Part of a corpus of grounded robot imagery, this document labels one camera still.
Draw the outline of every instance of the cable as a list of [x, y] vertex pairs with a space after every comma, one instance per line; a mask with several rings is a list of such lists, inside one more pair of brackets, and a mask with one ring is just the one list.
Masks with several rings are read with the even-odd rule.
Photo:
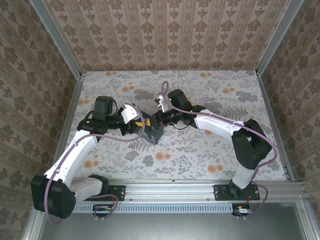
[[[116, 195], [114, 195], [114, 194], [104, 194], [104, 195], [100, 195], [100, 196], [91, 196], [90, 198], [91, 199], [100, 199], [100, 198], [104, 198], [104, 197], [113, 197], [113, 198], [115, 198], [115, 204], [114, 204], [113, 208], [110, 210], [110, 212], [106, 216], [103, 217], [105, 219], [105, 218], [110, 217], [110, 215], [114, 212], [114, 210], [116, 209], [116, 207], [118, 205], [119, 200], [118, 200], [118, 197]], [[103, 208], [103, 207], [104, 206], [97, 206], [94, 209], [93, 215], [96, 217], [96, 219], [98, 218], [97, 210], [100, 209], [100, 208]]]
[[211, 115], [211, 114], [208, 114], [208, 113], [205, 113], [205, 112], [190, 112], [190, 111], [185, 111], [185, 110], [182, 110], [182, 109], [179, 109], [179, 108], [173, 106], [172, 103], [166, 98], [168, 89], [169, 89], [169, 83], [168, 83], [168, 81], [164, 81], [164, 82], [162, 83], [162, 86], [161, 86], [161, 95], [162, 95], [163, 99], [166, 101], [166, 103], [167, 103], [169, 106], [171, 106], [173, 109], [175, 109], [175, 110], [177, 110], [177, 111], [179, 111], [179, 112], [181, 112], [181, 113], [193, 114], [193, 115], [198, 115], [198, 116], [207, 116], [207, 117], [210, 117], [210, 118], [218, 119], [218, 120], [223, 121], [223, 122], [228, 123], [228, 124], [233, 124], [233, 125], [235, 125], [235, 126], [237, 126], [237, 127], [243, 128], [243, 129], [247, 130], [248, 132], [251, 132], [251, 133], [257, 135], [258, 137], [260, 137], [260, 138], [262, 138], [263, 140], [265, 140], [265, 141], [272, 147], [272, 149], [273, 149], [273, 151], [274, 151], [274, 156], [273, 156], [273, 158], [272, 158], [271, 160], [269, 160], [269, 161], [266, 161], [266, 162], [264, 162], [264, 163], [259, 164], [259, 165], [256, 167], [256, 169], [255, 169], [255, 171], [254, 171], [254, 173], [253, 173], [253, 175], [252, 175], [252, 177], [251, 177], [251, 182], [252, 182], [253, 184], [257, 185], [258, 187], [261, 187], [261, 188], [265, 189], [265, 197], [264, 197], [262, 203], [260, 204], [260, 206], [257, 208], [256, 211], [254, 211], [254, 212], [251, 213], [250, 215], [246, 216], [246, 218], [254, 215], [257, 211], [259, 211], [259, 209], [261, 209], [261, 207], [264, 205], [264, 203], [265, 203], [265, 201], [267, 200], [267, 197], [268, 197], [268, 190], [267, 190], [267, 188], [266, 188], [265, 186], [262, 186], [262, 185], [256, 183], [256, 182], [254, 181], [254, 178], [255, 178], [255, 176], [257, 175], [257, 173], [258, 173], [258, 171], [259, 171], [259, 168], [261, 168], [261, 167], [263, 167], [263, 166], [265, 166], [265, 165], [271, 164], [271, 163], [273, 163], [273, 162], [277, 159], [277, 157], [278, 157], [277, 146], [276, 146], [275, 144], [273, 144], [266, 136], [262, 135], [261, 133], [255, 131], [255, 130], [249, 128], [249, 127], [246, 127], [246, 126], [244, 126], [244, 125], [241, 125], [241, 124], [239, 124], [239, 123], [237, 123], [237, 122], [234, 122], [234, 121], [232, 121], [232, 120], [225, 119], [225, 118], [220, 117], [220, 116], [218, 116], [218, 115]]
[[90, 115], [91, 115], [92, 113], [94, 113], [94, 112], [95, 112], [95, 111], [93, 111], [93, 110], [91, 110], [90, 112], [88, 112], [88, 113], [85, 115], [84, 119], [87, 120], [87, 119], [90, 117]]
[[137, 140], [138, 138], [140, 138], [144, 131], [145, 131], [145, 128], [146, 128], [146, 124], [145, 124], [145, 121], [144, 121], [144, 117], [142, 115], [142, 112], [137, 108], [135, 107], [133, 104], [131, 103], [126, 103], [127, 105], [131, 106], [137, 113], [138, 115], [140, 116], [141, 118], [141, 122], [142, 122], [142, 129], [141, 129], [141, 132], [139, 133], [138, 136], [132, 138], [132, 139], [121, 139], [121, 138], [116, 138], [116, 137], [113, 137], [113, 136], [108, 136], [108, 135], [103, 135], [103, 134], [88, 134], [88, 135], [84, 135], [82, 137], [80, 137], [70, 148], [69, 150], [65, 153], [65, 155], [62, 157], [60, 163], [58, 164], [58, 166], [56, 167], [56, 169], [54, 170], [52, 176], [50, 177], [47, 185], [46, 185], [46, 188], [45, 188], [45, 192], [44, 192], [44, 212], [45, 212], [45, 216], [46, 216], [46, 219], [47, 221], [50, 223], [50, 224], [53, 224], [53, 225], [56, 225], [56, 224], [59, 224], [62, 219], [60, 219], [58, 222], [54, 222], [52, 221], [52, 219], [50, 218], [50, 215], [49, 215], [49, 209], [48, 209], [48, 195], [49, 195], [49, 189], [50, 189], [50, 186], [51, 186], [51, 183], [53, 181], [53, 179], [55, 178], [56, 174], [59, 172], [62, 164], [64, 163], [64, 161], [67, 159], [68, 155], [72, 152], [72, 150], [85, 138], [88, 138], [88, 137], [100, 137], [100, 138], [105, 138], [105, 139], [111, 139], [111, 140], [115, 140], [115, 141], [119, 141], [119, 142], [124, 142], [124, 143], [129, 143], [129, 142], [133, 142], [135, 140]]
[[236, 214], [239, 215], [239, 218], [249, 218], [249, 217], [255, 215], [255, 214], [262, 208], [262, 206], [265, 204], [265, 202], [266, 202], [266, 200], [267, 200], [267, 198], [268, 198], [269, 192], [268, 192], [268, 189], [267, 189], [265, 186], [263, 186], [263, 185], [261, 185], [261, 184], [259, 184], [259, 183], [256, 183], [256, 182], [253, 181], [253, 180], [252, 180], [251, 182], [252, 182], [253, 184], [257, 185], [258, 187], [263, 188], [263, 189], [265, 190], [265, 196], [264, 196], [261, 204], [259, 205], [259, 207], [258, 207], [253, 213], [251, 213], [251, 214], [249, 214], [249, 215], [247, 215], [247, 216], [242, 216], [241, 213], [234, 211]]
[[186, 126], [183, 127], [183, 128], [177, 128], [174, 124], [172, 124], [172, 126], [173, 126], [175, 129], [178, 129], [178, 130], [184, 130], [184, 129], [186, 129], [187, 127], [189, 127], [190, 125], [186, 125]]
[[113, 98], [112, 98], [112, 101], [113, 101], [114, 104], [115, 104], [115, 113], [114, 113], [114, 114], [111, 114], [111, 116], [114, 116], [114, 115], [116, 115], [116, 114], [118, 113], [118, 105], [117, 105], [116, 100], [114, 100]]

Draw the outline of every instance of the patterned wall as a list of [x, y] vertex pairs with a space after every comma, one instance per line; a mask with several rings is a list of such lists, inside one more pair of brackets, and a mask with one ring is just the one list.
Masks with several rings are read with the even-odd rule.
[[32, 209], [30, 180], [51, 165], [75, 80], [27, 0], [0, 1], [0, 239]]
[[45, 0], [83, 71], [254, 69], [289, 0]]
[[320, 223], [320, 1], [305, 0], [263, 73], [295, 177]]

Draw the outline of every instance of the black object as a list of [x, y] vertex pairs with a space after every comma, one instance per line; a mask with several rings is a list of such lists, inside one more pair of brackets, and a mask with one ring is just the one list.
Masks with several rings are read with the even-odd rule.
[[[113, 194], [116, 195], [118, 201], [124, 201], [126, 196], [126, 186], [125, 185], [109, 185], [109, 179], [104, 176], [99, 176], [96, 174], [92, 174], [89, 178], [98, 179], [102, 182], [101, 192], [97, 196], [105, 195], [105, 194]], [[99, 198], [87, 198], [84, 201], [112, 201], [113, 198], [111, 196], [99, 197]]]
[[[201, 110], [206, 109], [205, 107], [199, 105], [192, 106], [184, 92], [180, 89], [170, 92], [168, 94], [168, 98], [173, 106], [181, 110], [199, 113]], [[153, 128], [159, 128], [166, 127], [168, 125], [174, 125], [179, 121], [182, 121], [187, 126], [197, 128], [195, 124], [195, 117], [195, 114], [182, 113], [175, 109], [171, 109], [166, 112], [159, 110], [150, 117], [150, 124]]]
[[248, 201], [248, 196], [253, 201], [260, 200], [258, 187], [254, 184], [249, 184], [245, 189], [233, 189], [231, 184], [217, 184], [213, 186], [213, 193], [216, 201]]
[[113, 103], [117, 106], [116, 101], [112, 97], [98, 96], [94, 103], [92, 118], [89, 118], [90, 114], [88, 114], [79, 122], [76, 129], [78, 131], [89, 131], [90, 134], [105, 134], [108, 130], [115, 130], [125, 126], [126, 124], [120, 111], [117, 114], [111, 114]]
[[[142, 116], [144, 119], [150, 119], [152, 116], [142, 112]], [[136, 122], [141, 122], [141, 118], [136, 119], [134, 121], [130, 121], [128, 124], [124, 124], [120, 127], [121, 133], [123, 136], [126, 134], [139, 134], [140, 130], [142, 129], [140, 126], [136, 124]], [[142, 134], [142, 138], [148, 140], [154, 145], [158, 144], [159, 139], [164, 134], [164, 129], [162, 127], [151, 127], [151, 126], [145, 126], [144, 133]]]
[[[249, 119], [244, 126], [266, 136], [259, 124]], [[261, 160], [265, 159], [272, 147], [261, 137], [241, 128], [231, 136], [236, 159], [246, 169], [255, 170]]]
[[[33, 206], [36, 210], [45, 211], [45, 190], [49, 179], [46, 176], [35, 175], [31, 180]], [[62, 183], [62, 180], [52, 181], [48, 193], [48, 211], [51, 215], [66, 219], [76, 205], [75, 193]]]
[[98, 96], [95, 99], [92, 118], [105, 121], [106, 117], [112, 114], [113, 102], [116, 101], [112, 97]]

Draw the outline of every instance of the floral wallpaper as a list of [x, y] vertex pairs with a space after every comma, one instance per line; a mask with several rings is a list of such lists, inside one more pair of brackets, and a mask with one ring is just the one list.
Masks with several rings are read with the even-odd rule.
[[51, 165], [75, 79], [26, 0], [0, 1], [0, 239], [23, 235], [30, 181]]
[[[182, 89], [193, 105], [202, 105], [212, 112], [234, 120], [257, 120], [266, 136], [274, 142], [257, 76], [254, 70], [178, 70], [178, 71], [95, 71], [88, 72], [75, 111], [68, 143], [76, 127], [94, 108], [97, 96], [113, 97], [118, 106], [135, 103], [152, 115], [157, 109], [154, 99], [163, 81], [170, 91]], [[107, 135], [120, 138], [120, 130]], [[231, 141], [208, 130], [187, 127], [164, 128], [158, 145], [145, 139], [118, 142], [102, 139], [77, 170], [76, 177], [98, 174], [117, 179], [197, 179], [230, 180], [238, 162]], [[280, 158], [262, 168], [258, 180], [285, 180]]]
[[320, 1], [305, 0], [262, 75], [296, 180], [320, 223]]
[[290, 0], [45, 0], [84, 72], [255, 69]]

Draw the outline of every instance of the cable connector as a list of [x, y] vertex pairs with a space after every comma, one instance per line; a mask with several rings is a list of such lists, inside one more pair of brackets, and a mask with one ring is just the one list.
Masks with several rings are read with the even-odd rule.
[[241, 214], [252, 214], [252, 209], [239, 208], [239, 213], [241, 213]]

